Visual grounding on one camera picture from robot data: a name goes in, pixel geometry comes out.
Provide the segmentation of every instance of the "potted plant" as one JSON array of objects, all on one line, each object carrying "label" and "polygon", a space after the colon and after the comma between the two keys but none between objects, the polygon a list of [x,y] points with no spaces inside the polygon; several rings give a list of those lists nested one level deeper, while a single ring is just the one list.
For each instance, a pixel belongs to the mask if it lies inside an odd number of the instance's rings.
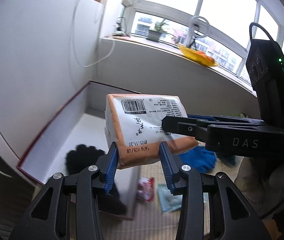
[{"label": "potted plant", "polygon": [[156,22],[153,30],[149,30],[147,40],[159,42],[160,36],[162,33],[167,33],[165,27],[168,25],[166,19],[163,19],[161,22]]}]

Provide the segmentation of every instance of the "white label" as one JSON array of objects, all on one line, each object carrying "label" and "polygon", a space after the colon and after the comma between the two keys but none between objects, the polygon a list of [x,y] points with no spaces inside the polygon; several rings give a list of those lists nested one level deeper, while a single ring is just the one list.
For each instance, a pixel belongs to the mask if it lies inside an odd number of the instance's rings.
[{"label": "white label", "polygon": [[114,104],[126,146],[143,146],[183,137],[165,133],[161,127],[162,119],[167,115],[187,117],[182,104],[174,97],[116,97]]}]

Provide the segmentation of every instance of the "open box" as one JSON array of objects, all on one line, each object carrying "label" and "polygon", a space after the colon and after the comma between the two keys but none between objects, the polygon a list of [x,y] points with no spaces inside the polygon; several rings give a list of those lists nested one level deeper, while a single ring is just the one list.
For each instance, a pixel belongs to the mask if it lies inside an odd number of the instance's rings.
[{"label": "open box", "polygon": [[[77,145],[93,145],[107,153],[104,111],[106,95],[111,93],[135,92],[89,82],[42,129],[24,153],[18,169],[30,179],[45,184],[56,172],[68,175],[65,157]],[[140,167],[117,170],[115,173],[114,181],[120,200],[127,206],[126,219],[134,216],[139,174]]]}]

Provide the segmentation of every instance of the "silver bolt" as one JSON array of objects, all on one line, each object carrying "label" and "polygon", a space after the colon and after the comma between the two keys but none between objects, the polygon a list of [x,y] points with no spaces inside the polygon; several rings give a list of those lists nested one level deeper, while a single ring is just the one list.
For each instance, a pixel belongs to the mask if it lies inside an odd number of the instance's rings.
[{"label": "silver bolt", "polygon": [[189,165],[183,165],[182,166],[183,171],[189,171],[191,167]]},{"label": "silver bolt", "polygon": [[60,172],[53,174],[54,179],[60,179],[61,177],[62,177],[62,174]]},{"label": "silver bolt", "polygon": [[89,171],[96,171],[97,169],[98,169],[98,167],[95,166],[95,165],[91,165],[91,166],[89,167]]},{"label": "silver bolt", "polygon": [[226,178],[226,175],[224,172],[218,172],[217,173],[217,176],[220,178],[220,179],[225,179]]}]

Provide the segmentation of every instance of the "grey wall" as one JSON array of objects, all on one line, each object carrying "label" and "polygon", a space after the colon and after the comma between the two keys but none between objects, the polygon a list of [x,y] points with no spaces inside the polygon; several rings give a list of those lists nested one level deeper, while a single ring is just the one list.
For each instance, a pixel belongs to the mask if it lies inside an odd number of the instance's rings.
[{"label": "grey wall", "polygon": [[[94,75],[93,68],[78,66],[71,52],[76,2],[0,0],[0,133],[18,157]],[[76,13],[75,46],[82,64],[96,59],[98,5],[81,0]]]},{"label": "grey wall", "polygon": [[[102,39],[101,55],[112,41]],[[98,65],[98,81],[144,94],[179,96],[188,114],[259,118],[255,95],[210,68],[172,53],[116,41],[113,53]]]}]

